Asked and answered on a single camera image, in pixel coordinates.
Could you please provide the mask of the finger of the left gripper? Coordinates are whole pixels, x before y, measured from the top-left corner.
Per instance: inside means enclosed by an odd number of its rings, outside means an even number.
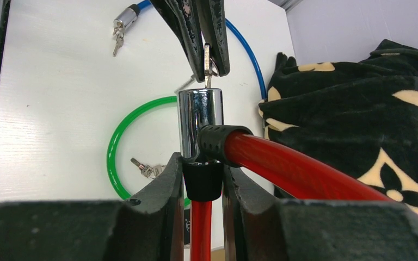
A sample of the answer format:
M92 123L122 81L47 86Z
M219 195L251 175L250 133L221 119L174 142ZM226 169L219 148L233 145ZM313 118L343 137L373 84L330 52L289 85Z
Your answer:
M196 1L193 0L151 0L178 38L197 82L205 80L204 47Z
M230 61L224 1L200 0L196 2L196 6L202 35L210 45L211 59L218 74L221 77L226 76L230 72Z

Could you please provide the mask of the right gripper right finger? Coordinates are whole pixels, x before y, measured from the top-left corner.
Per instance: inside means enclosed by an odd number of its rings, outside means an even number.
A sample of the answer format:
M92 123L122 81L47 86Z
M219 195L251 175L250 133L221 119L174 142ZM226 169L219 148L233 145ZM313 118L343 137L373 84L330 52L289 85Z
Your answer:
M418 216L377 201L279 199L225 167L227 260L418 260Z

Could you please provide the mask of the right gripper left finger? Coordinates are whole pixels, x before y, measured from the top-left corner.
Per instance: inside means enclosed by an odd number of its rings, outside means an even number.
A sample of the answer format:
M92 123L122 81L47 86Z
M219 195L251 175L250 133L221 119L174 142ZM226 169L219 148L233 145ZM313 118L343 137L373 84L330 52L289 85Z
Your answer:
M0 260L183 260L182 158L124 201L0 203Z

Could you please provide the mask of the green cable lock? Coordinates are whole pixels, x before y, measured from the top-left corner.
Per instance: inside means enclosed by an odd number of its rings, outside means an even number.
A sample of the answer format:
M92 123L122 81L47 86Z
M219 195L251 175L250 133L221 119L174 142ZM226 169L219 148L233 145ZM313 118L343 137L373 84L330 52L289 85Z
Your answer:
M107 145L106 172L108 180L119 199L126 200L132 196L127 186L122 182L118 167L119 149L124 145L125 134L138 119L148 114L148 112L170 105L176 105L176 102L177 98L175 95L165 96L146 102L128 113L115 127Z

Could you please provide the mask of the red cable lock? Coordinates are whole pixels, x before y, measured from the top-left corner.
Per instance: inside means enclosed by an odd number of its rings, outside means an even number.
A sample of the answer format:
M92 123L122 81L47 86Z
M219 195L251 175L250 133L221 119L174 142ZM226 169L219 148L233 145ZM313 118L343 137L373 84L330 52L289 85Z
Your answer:
M396 203L300 152L225 125L220 89L182 90L177 104L183 176L192 202L191 260L211 259L212 201L223 199L227 166L279 199Z

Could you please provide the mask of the red cable lock keys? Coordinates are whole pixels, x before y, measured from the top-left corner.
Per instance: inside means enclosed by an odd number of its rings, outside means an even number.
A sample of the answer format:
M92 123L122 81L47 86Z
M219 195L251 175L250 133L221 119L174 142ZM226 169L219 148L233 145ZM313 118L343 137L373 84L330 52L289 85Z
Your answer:
M208 43L204 44L204 85L205 88L210 88L212 84L212 77L218 76L218 70L215 67L215 63L211 58L211 46ZM178 87L174 93L177 95L180 91L188 88L196 81L195 75L191 75L190 78Z

